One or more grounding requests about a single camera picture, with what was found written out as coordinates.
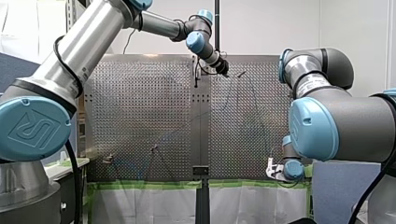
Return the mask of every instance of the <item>black pole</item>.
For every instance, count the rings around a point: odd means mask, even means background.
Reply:
[[[215,0],[215,49],[220,51],[220,0]]]

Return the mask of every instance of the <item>perforated metal panel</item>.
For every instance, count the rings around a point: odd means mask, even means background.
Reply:
[[[191,56],[105,56],[86,87],[91,181],[192,179],[191,68]]]
[[[229,56],[230,73],[212,77],[209,134],[211,178],[265,178],[267,158],[282,158],[289,89],[277,79],[276,56]]]
[[[194,88],[191,56],[106,56],[85,88],[90,181],[191,180],[207,162],[210,178],[265,178],[271,151],[282,157],[289,89],[276,56],[227,60],[232,77]]]

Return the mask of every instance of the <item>ur logo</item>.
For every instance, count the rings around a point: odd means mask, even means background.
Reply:
[[[61,124],[48,116],[28,110],[9,132],[8,138],[27,146],[44,149],[61,127]]]

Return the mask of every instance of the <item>white wall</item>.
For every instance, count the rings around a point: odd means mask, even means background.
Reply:
[[[286,48],[318,47],[319,0],[220,3],[221,50],[229,54],[280,54]],[[155,0],[149,11],[186,20],[201,8],[214,12],[214,0]],[[112,45],[114,53],[122,53],[130,32],[131,29],[121,31]],[[132,36],[126,53],[190,54],[184,42],[172,43],[165,37],[138,32]]]
[[[320,46],[340,49],[352,61],[355,82],[350,92],[355,96],[388,86],[391,2],[320,0]]]

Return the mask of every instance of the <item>blue joint cap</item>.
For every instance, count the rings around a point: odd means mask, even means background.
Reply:
[[[197,15],[207,18],[210,21],[210,24],[213,24],[213,15],[210,11],[201,9],[198,11]]]
[[[396,96],[396,88],[385,90],[384,94],[389,95],[389,96]]]
[[[329,110],[316,99],[304,97],[291,103],[289,129],[293,147],[301,156],[328,161],[337,154],[337,126]]]
[[[40,96],[0,104],[0,159],[39,161],[61,149],[71,131],[66,110]]]
[[[279,68],[277,70],[278,72],[278,78],[280,83],[286,83],[285,80],[285,58],[288,55],[290,51],[293,51],[292,49],[285,49],[283,50],[283,53],[279,57]]]
[[[152,0],[129,0],[134,7],[137,9],[144,11],[149,9],[152,5]]]
[[[187,36],[186,45],[193,53],[199,54],[205,46],[204,36],[197,31],[191,32],[189,36]]]
[[[300,179],[304,176],[304,166],[297,160],[290,160],[285,163],[283,175],[289,180]]]
[[[287,144],[290,144],[290,143],[291,143],[291,137],[290,137],[290,135],[286,135],[286,136],[283,138],[282,147],[285,146],[285,145],[287,145]]]

